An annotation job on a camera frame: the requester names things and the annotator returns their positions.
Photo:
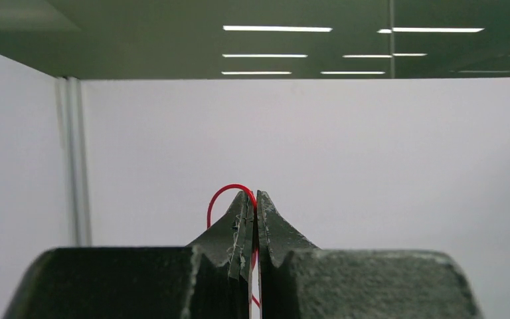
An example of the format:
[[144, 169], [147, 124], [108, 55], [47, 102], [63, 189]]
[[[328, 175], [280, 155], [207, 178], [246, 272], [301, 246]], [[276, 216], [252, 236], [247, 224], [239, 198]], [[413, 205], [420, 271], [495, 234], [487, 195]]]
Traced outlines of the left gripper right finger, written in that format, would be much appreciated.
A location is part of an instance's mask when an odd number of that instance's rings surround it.
[[417, 249], [321, 249], [257, 193], [263, 318], [482, 318], [459, 264]]

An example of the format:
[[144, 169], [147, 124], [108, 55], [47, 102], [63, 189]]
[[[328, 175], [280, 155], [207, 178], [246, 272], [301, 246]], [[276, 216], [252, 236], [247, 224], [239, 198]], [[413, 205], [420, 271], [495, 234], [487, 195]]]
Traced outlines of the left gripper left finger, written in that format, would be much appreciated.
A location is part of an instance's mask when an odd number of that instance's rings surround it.
[[58, 247], [28, 267], [6, 318], [250, 318], [254, 197], [183, 247]]

